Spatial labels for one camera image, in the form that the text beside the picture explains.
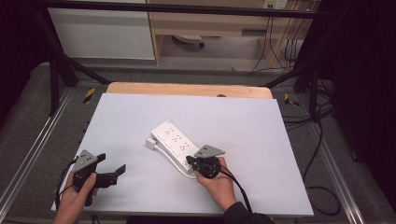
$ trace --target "power strip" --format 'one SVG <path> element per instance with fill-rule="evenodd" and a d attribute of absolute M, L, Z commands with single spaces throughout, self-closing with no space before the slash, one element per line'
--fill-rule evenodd
<path fill-rule="evenodd" d="M 194 156 L 199 148 L 184 135 L 171 121 L 167 120 L 151 131 L 159 147 L 185 173 L 191 173 L 192 167 L 187 163 L 187 156 Z"/>

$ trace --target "white table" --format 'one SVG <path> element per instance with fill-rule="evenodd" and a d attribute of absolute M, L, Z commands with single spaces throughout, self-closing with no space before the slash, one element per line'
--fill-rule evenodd
<path fill-rule="evenodd" d="M 100 189 L 85 210 L 112 215 L 218 216 L 222 211 L 194 179 L 159 151 L 150 131 L 171 120 L 198 147 L 224 149 L 227 165 L 254 212 L 313 216 L 278 105 L 273 99 L 105 93 L 77 155 L 106 153 L 98 173 L 126 164 L 116 186 Z M 235 185 L 237 200 L 243 202 Z"/>

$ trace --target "person's left hand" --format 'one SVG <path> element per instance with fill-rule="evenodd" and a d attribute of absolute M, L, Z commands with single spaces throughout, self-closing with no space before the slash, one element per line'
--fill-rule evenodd
<path fill-rule="evenodd" d="M 53 223 L 77 223 L 79 216 L 84 208 L 87 196 L 96 182 L 96 173 L 92 173 L 85 181 L 82 188 L 78 191 L 76 186 L 73 186 L 73 173 L 67 177 L 65 187 L 68 188 L 62 194 L 61 204 L 59 205 L 58 213 Z"/>

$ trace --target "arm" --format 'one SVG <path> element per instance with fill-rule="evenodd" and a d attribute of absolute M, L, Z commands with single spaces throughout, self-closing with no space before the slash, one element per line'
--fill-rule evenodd
<path fill-rule="evenodd" d="M 53 223 L 77 223 L 82 209 L 84 208 L 87 196 L 95 185 L 95 182 L 96 174 L 93 173 L 78 191 L 78 189 L 73 186 L 73 173 L 70 173 L 65 185 L 67 189 L 64 190 L 61 204 L 59 205 L 59 209 Z"/>
<path fill-rule="evenodd" d="M 219 157 L 221 165 L 227 167 L 224 158 Z M 213 200 L 224 211 L 226 224 L 268 224 L 274 223 L 264 214 L 249 213 L 242 203 L 237 202 L 233 191 L 233 181 L 227 175 L 218 174 L 214 179 L 207 179 L 195 172 L 197 181 L 203 185 L 212 196 Z"/>

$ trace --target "sleeve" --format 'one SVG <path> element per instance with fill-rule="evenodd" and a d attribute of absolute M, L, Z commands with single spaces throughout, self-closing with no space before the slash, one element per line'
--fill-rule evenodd
<path fill-rule="evenodd" d="M 274 224 L 265 214 L 249 213 L 242 203 L 231 205 L 224 213 L 225 224 Z"/>

